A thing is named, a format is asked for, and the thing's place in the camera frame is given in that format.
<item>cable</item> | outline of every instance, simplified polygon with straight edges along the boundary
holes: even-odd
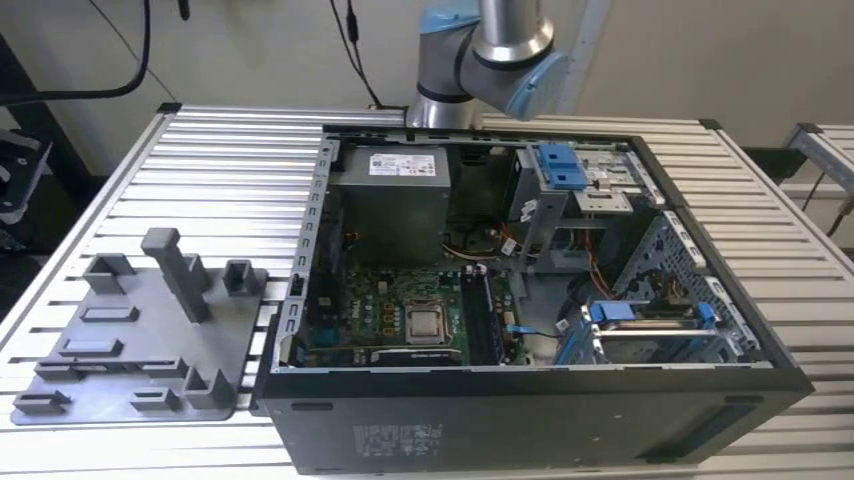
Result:
[[[479,255],[468,255],[466,253],[462,252],[457,252],[456,250],[453,250],[450,247],[448,247],[444,243],[441,244],[441,248],[444,248],[444,250],[453,255],[454,257],[461,258],[462,260],[470,260],[472,262],[476,262],[479,260],[492,260],[497,257],[483,257]]]
[[[592,254],[592,243],[589,241],[589,230],[584,230],[584,240],[587,243],[587,262],[589,264],[589,278],[592,280],[592,284],[599,290],[599,293],[604,295],[604,298],[608,300],[613,300],[613,295],[611,294],[611,289],[608,288],[608,284],[601,278],[601,272],[599,271],[599,266],[596,265],[596,257]]]
[[[809,204],[809,200],[812,200],[812,195],[815,195],[815,190],[817,190],[817,185],[821,183],[823,179],[824,179],[824,172],[821,172],[821,174],[815,179],[815,183],[812,184],[812,190],[809,190],[809,193],[805,196],[805,200],[803,201],[803,206],[800,207],[801,212],[805,212],[805,207]]]
[[[844,215],[840,213],[839,215],[836,215],[835,220],[832,221],[832,225],[829,225],[829,230],[827,230],[827,236],[832,237],[832,234],[836,233],[836,229],[839,228],[839,225],[841,224],[841,218],[844,217]]]
[[[142,57],[140,60],[138,70],[130,81],[118,88],[110,90],[54,90],[45,92],[25,93],[21,95],[7,95],[0,97],[0,106],[10,107],[23,105],[26,103],[47,102],[56,100],[86,100],[96,98],[114,98],[126,95],[138,88],[145,78],[148,69],[148,58],[150,56],[150,0],[142,0],[142,16],[144,16],[144,37],[142,37]]]
[[[376,105],[376,108],[382,108],[382,103],[378,101],[378,97],[376,96],[376,93],[373,93],[373,89],[370,88],[370,84],[368,82],[366,77],[364,76],[364,71],[358,68],[358,66],[356,65],[356,62],[353,60],[352,57],[352,53],[349,52],[349,44],[346,43],[346,38],[344,37],[344,27],[341,25],[341,18],[337,14],[337,7],[334,6],[334,0],[329,0],[329,6],[332,7],[332,13],[334,14],[334,23],[337,24],[337,33],[341,37],[341,43],[344,44],[344,50],[346,51],[346,58],[349,59],[349,65],[352,65],[352,69],[356,71],[356,75],[358,75],[358,78],[361,79],[361,83],[364,84],[364,88],[368,91],[368,95],[370,96],[370,100],[373,101],[373,104]]]
[[[128,52],[130,52],[130,56],[133,57],[133,59],[141,63],[141,60],[138,58],[138,55],[136,55],[136,52],[133,51],[133,47],[130,47],[130,42],[128,42],[128,39],[124,38],[124,35],[121,34],[121,31],[118,30],[118,28],[116,27],[116,25],[112,23],[112,20],[109,19],[109,17],[106,16],[106,13],[104,12],[104,10],[101,10],[101,7],[97,6],[97,3],[94,3],[94,0],[86,0],[89,2],[89,5],[92,5],[92,7],[94,7],[94,10],[97,10],[97,13],[101,15],[101,18],[104,19],[104,21],[106,22],[106,24],[109,25],[109,28],[112,28],[112,31],[116,32],[116,35],[118,35],[118,40],[121,40],[121,43],[124,43],[124,46],[128,49]],[[157,82],[157,84],[160,85],[160,87],[162,87],[162,90],[165,91],[166,95],[169,96],[169,98],[172,99],[173,102],[177,102],[177,98],[174,98],[174,95],[172,94],[172,91],[169,90],[169,88],[165,86],[165,84],[162,83],[162,80],[160,80],[160,77],[157,76],[157,74],[154,73],[154,71],[150,69],[150,67],[148,67],[145,69],[148,71],[148,73],[150,74],[150,77],[154,79],[154,81]]]
[[[548,333],[543,333],[539,330],[536,330],[533,327],[527,325],[507,325],[507,332],[517,333],[520,335],[539,335],[540,337],[545,337],[545,338],[561,338],[560,335],[551,335]]]

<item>metal frame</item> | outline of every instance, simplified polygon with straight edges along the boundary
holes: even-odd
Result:
[[[816,388],[785,415],[765,422],[699,466],[617,469],[613,475],[788,480],[812,473],[821,479],[851,478],[854,269],[728,137],[689,120],[544,117],[519,123],[487,116],[484,121],[491,130],[644,138]],[[29,383],[30,359],[49,350],[57,336],[52,329],[64,326],[74,302],[85,294],[77,278],[85,257],[109,251],[138,255],[133,246],[141,238],[137,232],[152,223],[168,220],[182,233],[193,232],[181,240],[185,251],[210,255],[230,249],[272,271],[258,317],[258,329],[265,329],[276,302],[285,297],[293,256],[292,247],[285,246],[292,241],[272,239],[292,238],[288,232],[301,219],[289,202],[297,197],[270,193],[269,185],[292,185],[293,177],[309,174],[321,124],[397,126],[401,122],[398,112],[213,107],[184,107],[177,114],[154,118],[0,324],[0,471],[62,471],[65,478],[81,479],[113,478],[116,472],[108,469],[122,469],[120,475],[128,478],[296,475],[269,420],[248,413],[245,394],[228,421],[157,428],[14,427],[6,417],[10,401]],[[136,257],[132,262],[144,266]],[[258,332],[252,343],[244,386],[254,383],[262,337]],[[553,478],[605,475],[553,469],[547,473],[481,472],[476,476],[509,479],[543,474]],[[433,477],[460,476],[446,473]]]
[[[31,93],[35,86],[26,75],[11,47],[0,34],[0,91],[3,93]],[[65,131],[60,126],[50,109],[43,103],[31,103],[6,107],[11,118],[19,128],[27,132],[39,133],[53,142],[53,148],[47,156],[47,166],[62,185],[74,207],[78,211],[86,207],[94,196],[97,182],[80,158]]]
[[[797,124],[785,146],[799,150],[854,195],[854,126]]]

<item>slotted aluminum surface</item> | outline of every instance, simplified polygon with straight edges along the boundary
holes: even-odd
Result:
[[[800,150],[848,196],[854,195],[854,126],[800,125],[788,147]]]
[[[17,427],[7,420],[86,285],[97,252],[138,266],[149,226],[176,226],[181,249],[216,266],[250,258],[272,282],[242,385],[253,384],[264,328],[284,297],[320,125],[400,125],[398,112],[184,106],[158,115],[42,273],[0,324],[0,473],[57,478],[296,476],[248,395],[225,422]],[[696,468],[620,470],[620,478],[854,478],[854,267],[721,132],[695,121],[496,116],[485,128],[641,135],[729,266],[809,375],[816,393]],[[607,473],[481,472],[428,478],[608,478]]]

